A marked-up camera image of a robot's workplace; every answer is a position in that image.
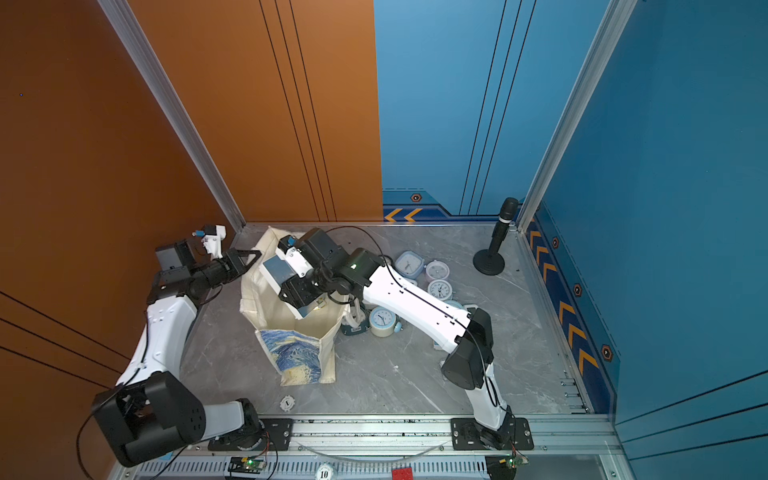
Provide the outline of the blue cream twin-bell clock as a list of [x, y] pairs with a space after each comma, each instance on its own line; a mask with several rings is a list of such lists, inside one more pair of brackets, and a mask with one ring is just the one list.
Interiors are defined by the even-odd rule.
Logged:
[[398, 316], [381, 306], [375, 307], [368, 317], [370, 330], [378, 338], [386, 338], [402, 329]]

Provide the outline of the cream canvas bag starry print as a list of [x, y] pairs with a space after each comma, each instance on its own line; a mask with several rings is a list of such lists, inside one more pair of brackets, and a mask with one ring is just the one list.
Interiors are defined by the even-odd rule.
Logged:
[[240, 313], [255, 328], [255, 335], [283, 386], [332, 384], [336, 381], [334, 341], [351, 307], [336, 294], [336, 303], [323, 296], [302, 319], [281, 301], [261, 265], [277, 256], [278, 241], [286, 230], [268, 227], [255, 245], [262, 252], [256, 265], [241, 280]]

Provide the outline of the blue rectangular clock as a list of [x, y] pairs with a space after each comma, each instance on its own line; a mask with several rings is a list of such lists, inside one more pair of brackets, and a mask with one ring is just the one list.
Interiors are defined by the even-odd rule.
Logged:
[[318, 306], [317, 299], [323, 292], [310, 278], [313, 269], [300, 278], [275, 255], [265, 260], [259, 270], [296, 319], [306, 318]]

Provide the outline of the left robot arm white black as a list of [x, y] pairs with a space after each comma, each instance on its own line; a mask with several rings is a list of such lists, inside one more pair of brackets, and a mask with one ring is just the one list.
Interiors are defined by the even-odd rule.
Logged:
[[146, 323], [117, 384], [91, 407], [118, 462], [133, 467], [189, 445], [248, 450], [265, 433], [252, 403], [236, 399], [206, 405], [180, 380], [186, 342], [213, 289], [244, 275], [258, 250], [230, 248], [199, 262], [188, 241], [156, 249], [160, 270], [147, 298]]

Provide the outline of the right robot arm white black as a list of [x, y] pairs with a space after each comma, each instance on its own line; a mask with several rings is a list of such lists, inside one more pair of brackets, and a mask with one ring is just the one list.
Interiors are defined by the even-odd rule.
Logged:
[[470, 438], [485, 449], [513, 447], [513, 413], [497, 386], [490, 315], [455, 308], [409, 283], [382, 251], [349, 253], [321, 228], [278, 240], [277, 257], [292, 274], [278, 282], [281, 301], [298, 311], [338, 293], [383, 307], [428, 335], [447, 353], [443, 377], [467, 394], [473, 408]]

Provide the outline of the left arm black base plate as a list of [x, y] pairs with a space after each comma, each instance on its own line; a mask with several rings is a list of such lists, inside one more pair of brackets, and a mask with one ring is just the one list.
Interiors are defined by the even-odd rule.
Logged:
[[241, 429], [208, 442], [213, 452], [256, 451], [266, 449], [287, 451], [293, 433], [294, 421], [290, 418], [267, 418], [257, 421], [256, 426], [245, 425]]

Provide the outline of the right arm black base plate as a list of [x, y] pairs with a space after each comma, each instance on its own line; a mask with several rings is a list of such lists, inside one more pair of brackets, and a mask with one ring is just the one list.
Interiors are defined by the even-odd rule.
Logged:
[[484, 427], [472, 418], [453, 418], [450, 426], [452, 446], [456, 451], [532, 451], [535, 448], [526, 418], [507, 419], [499, 430]]

